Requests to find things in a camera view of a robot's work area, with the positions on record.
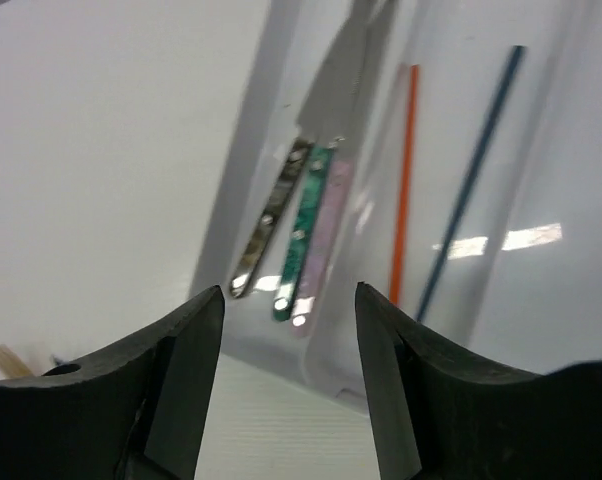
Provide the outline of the dark blue chopstick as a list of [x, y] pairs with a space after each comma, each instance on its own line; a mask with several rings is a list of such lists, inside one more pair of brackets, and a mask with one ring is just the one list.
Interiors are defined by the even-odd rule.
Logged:
[[422, 323], [427, 315], [431, 301], [435, 295], [438, 282], [443, 275], [457, 230], [471, 199], [473, 188], [478, 180], [487, 152], [490, 148], [495, 131], [498, 127], [502, 112], [505, 108], [510, 89], [515, 81], [520, 64], [526, 55], [526, 47], [513, 45], [507, 56], [504, 68], [496, 84], [496, 88], [487, 110], [485, 120], [480, 130], [472, 156], [468, 163], [465, 178], [456, 197], [449, 222], [447, 224], [441, 247], [433, 263], [425, 288], [422, 292], [416, 321]]

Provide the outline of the orange chopstick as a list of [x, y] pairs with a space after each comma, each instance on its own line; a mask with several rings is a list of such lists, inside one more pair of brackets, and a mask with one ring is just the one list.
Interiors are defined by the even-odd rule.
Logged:
[[389, 280], [389, 299], [395, 306], [400, 305], [407, 245], [419, 80], [420, 66], [418, 64], [413, 64], [409, 68], [400, 182], [397, 196], [395, 235], [393, 241], [393, 253]]

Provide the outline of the knife dark handle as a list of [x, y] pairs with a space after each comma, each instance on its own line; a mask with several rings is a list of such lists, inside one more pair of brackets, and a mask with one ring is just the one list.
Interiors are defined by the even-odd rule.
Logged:
[[313, 79], [297, 117], [300, 132], [287, 152], [267, 202], [233, 272], [228, 290], [234, 298], [247, 294], [276, 227], [292, 198], [313, 146], [326, 147], [343, 137], [358, 96], [372, 1], [353, 1]]

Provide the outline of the knife pink handle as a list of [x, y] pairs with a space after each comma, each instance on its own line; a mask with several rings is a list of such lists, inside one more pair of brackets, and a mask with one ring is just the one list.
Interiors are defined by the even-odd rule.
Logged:
[[316, 317], [330, 257], [338, 234], [345, 200], [353, 176], [353, 164], [334, 160], [322, 195], [309, 251], [291, 316], [292, 331], [307, 336]]

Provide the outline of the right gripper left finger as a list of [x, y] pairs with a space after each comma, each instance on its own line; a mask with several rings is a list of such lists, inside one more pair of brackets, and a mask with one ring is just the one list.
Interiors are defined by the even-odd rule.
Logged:
[[191, 479], [223, 332], [213, 286], [41, 376], [0, 381], [0, 479]]

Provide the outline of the knife green handle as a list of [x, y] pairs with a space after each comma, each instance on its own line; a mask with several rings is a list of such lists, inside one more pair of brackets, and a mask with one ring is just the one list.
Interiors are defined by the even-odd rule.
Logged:
[[352, 123], [365, 57], [365, 53], [354, 48], [347, 48], [344, 53], [329, 53], [300, 112], [302, 139], [309, 146], [302, 154], [301, 196], [273, 299], [272, 314], [277, 322], [298, 315], [295, 310], [307, 289], [303, 283], [312, 243], [335, 170], [335, 158]]

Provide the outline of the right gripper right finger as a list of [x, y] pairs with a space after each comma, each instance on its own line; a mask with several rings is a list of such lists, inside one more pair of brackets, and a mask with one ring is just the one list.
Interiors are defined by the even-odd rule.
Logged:
[[384, 479], [602, 479], [602, 361], [538, 375], [420, 324], [374, 287], [357, 339]]

